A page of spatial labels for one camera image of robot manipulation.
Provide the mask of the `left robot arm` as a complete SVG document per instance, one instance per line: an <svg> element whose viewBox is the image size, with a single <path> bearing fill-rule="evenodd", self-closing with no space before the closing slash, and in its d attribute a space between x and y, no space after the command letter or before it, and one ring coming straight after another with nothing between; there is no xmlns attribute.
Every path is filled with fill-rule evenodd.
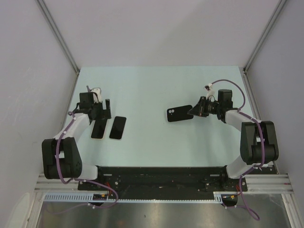
<svg viewBox="0 0 304 228"><path fill-rule="evenodd" d="M106 99L106 107L100 88L88 89L79 94L79 102L73 111L70 123L56 136L42 142L43 170L47 179L61 180L68 184L71 180L88 180L95 190L101 189L105 178L98 174L98 167L82 162L77 142L83 132L93 124L92 139L102 139L105 134L107 120L111 119L110 100Z"/></svg>

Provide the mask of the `bare phone silver edge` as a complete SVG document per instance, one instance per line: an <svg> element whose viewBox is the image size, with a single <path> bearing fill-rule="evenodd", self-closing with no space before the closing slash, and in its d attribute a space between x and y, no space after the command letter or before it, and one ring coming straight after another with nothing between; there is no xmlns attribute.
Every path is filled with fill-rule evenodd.
<svg viewBox="0 0 304 228"><path fill-rule="evenodd" d="M116 116L109 135L110 139L121 140L126 124L126 117Z"/></svg>

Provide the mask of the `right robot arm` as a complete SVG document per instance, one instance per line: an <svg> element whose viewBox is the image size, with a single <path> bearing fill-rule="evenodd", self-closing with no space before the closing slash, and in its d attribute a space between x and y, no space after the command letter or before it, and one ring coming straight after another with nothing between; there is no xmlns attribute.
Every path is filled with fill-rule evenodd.
<svg viewBox="0 0 304 228"><path fill-rule="evenodd" d="M236 185L236 179L278 159L274 123L257 120L234 108L231 90L219 90L218 98L214 101L205 96L200 97L188 114L198 117L213 114L223 123L240 131L240 155L226 166L226 174L219 178L219 185L223 190L231 190Z"/></svg>

